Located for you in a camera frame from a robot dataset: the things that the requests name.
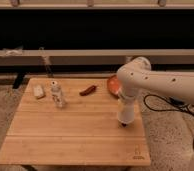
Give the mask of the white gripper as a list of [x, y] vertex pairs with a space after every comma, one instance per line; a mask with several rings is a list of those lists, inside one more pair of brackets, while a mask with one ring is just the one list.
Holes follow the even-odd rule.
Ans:
[[121, 87], [118, 90], [118, 96], [124, 104], [131, 104], [136, 100], [139, 93], [137, 88]]

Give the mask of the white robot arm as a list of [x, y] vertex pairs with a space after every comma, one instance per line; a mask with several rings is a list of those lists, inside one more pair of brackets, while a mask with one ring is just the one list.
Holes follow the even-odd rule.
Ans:
[[116, 75], [120, 82], [118, 96], [121, 108], [117, 114], [120, 123], [134, 121], [133, 105], [140, 89], [194, 105], [194, 72], [153, 71], [147, 58], [137, 57], [121, 66]]

